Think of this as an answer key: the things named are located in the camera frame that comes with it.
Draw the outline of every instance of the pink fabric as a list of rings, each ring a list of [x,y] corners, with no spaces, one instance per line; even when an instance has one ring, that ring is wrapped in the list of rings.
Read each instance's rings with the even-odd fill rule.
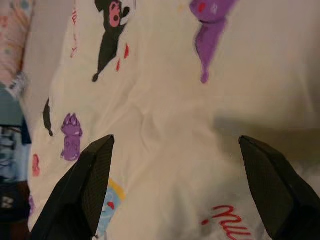
[[[0,3],[0,82],[10,86],[22,69],[33,0],[2,0]]]

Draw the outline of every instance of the white fabric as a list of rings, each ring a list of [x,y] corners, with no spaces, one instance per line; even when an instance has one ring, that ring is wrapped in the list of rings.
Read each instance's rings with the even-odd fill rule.
[[[31,137],[44,110],[60,65],[67,19],[73,0],[37,0],[25,49],[23,72],[29,80],[20,104]]]
[[[42,121],[33,135],[31,154],[38,154],[41,174],[29,178],[36,207],[31,228],[73,165],[60,158],[68,113],[80,121],[81,150],[115,136],[110,178],[126,198],[108,240],[270,239],[248,187],[241,135],[284,153],[320,194],[320,1],[240,0],[205,85],[194,47],[200,23],[189,2],[138,0],[116,58],[96,83],[103,13],[93,1],[79,0],[77,8],[78,51],[70,58],[70,18],[50,89],[54,136]],[[130,55],[124,59],[126,44]],[[233,207],[241,222],[230,226],[251,235],[227,235],[221,221],[230,216],[211,218],[231,209],[220,206]]]

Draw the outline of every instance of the purple cartoon figure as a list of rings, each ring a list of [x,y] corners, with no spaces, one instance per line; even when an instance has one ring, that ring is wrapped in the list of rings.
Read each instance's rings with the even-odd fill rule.
[[[80,156],[80,138],[82,129],[76,114],[70,113],[65,117],[61,131],[65,134],[64,150],[61,157],[67,161],[76,161]]]
[[[227,14],[237,0],[193,0],[191,12],[202,23],[195,47],[202,64],[201,82],[209,79],[209,66],[215,55],[220,35],[227,24]]]

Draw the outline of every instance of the black cartoon figure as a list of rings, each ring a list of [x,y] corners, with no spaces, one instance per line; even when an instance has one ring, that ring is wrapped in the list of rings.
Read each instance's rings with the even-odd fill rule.
[[[54,134],[51,131],[51,120],[50,120],[50,106],[49,106],[49,98],[46,101],[46,104],[43,109],[43,122],[46,129],[49,131],[49,135],[52,137]]]
[[[95,0],[95,6],[99,12],[103,10],[105,33],[100,47],[98,71],[92,78],[93,82],[98,80],[99,74],[116,57],[119,38],[129,16],[133,14],[135,0]]]

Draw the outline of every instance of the blue cartoon figure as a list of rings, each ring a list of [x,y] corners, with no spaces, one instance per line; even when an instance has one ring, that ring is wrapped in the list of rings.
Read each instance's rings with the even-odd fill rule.
[[[109,180],[95,239],[104,240],[105,231],[124,197],[121,187]]]

